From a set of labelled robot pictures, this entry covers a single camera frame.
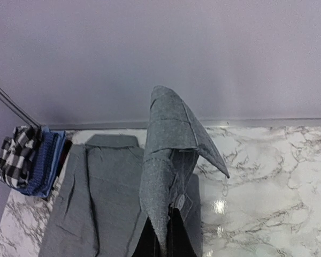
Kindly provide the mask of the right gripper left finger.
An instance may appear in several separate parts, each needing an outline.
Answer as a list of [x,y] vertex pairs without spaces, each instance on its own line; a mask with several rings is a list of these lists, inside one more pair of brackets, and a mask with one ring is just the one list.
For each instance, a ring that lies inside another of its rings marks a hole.
[[159,257],[160,255],[161,252],[157,236],[150,219],[147,218],[132,257]]

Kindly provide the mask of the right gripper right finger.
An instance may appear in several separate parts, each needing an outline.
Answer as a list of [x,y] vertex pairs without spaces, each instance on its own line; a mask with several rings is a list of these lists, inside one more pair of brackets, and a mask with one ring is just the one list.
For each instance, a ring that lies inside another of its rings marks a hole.
[[169,208],[167,224],[167,256],[195,257],[196,254],[190,243],[179,209]]

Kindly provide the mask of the grey long sleeve shirt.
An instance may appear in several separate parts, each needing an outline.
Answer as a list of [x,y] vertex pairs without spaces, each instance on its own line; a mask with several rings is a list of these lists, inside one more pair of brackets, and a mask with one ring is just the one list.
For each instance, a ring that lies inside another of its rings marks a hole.
[[167,256],[169,208],[180,211],[196,256],[203,253],[202,157],[228,170],[205,128],[172,89],[151,93],[146,144],[132,135],[96,134],[73,145],[40,256],[132,256],[147,218]]

